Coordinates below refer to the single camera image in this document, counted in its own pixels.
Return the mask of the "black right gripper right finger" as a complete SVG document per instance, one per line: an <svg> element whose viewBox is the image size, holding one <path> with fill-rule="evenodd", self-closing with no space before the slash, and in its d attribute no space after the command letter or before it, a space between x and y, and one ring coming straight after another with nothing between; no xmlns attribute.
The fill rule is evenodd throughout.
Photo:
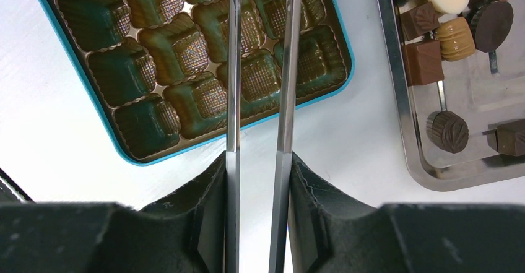
<svg viewBox="0 0 525 273"><path fill-rule="evenodd" d="M400 204L375 208L298 156L290 174L295 272L523 272L524 207Z"/></svg>

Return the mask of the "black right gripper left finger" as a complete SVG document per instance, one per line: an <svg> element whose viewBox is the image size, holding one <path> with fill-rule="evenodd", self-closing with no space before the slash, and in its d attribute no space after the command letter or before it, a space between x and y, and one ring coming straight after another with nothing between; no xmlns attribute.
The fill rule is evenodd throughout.
<svg viewBox="0 0 525 273"><path fill-rule="evenodd" d="M225 155L134 210L112 202L1 203L2 272L223 272Z"/></svg>

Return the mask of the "steel serving tongs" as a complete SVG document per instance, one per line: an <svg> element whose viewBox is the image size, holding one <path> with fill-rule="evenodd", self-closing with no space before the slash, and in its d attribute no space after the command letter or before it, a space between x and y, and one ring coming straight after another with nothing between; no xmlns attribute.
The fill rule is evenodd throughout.
<svg viewBox="0 0 525 273"><path fill-rule="evenodd" d="M273 192L269 272L283 272L287 239L293 120L296 107L297 64L302 0L286 0L282 87ZM229 0L227 58L227 172L226 271L238 272L240 263L240 110L242 0Z"/></svg>

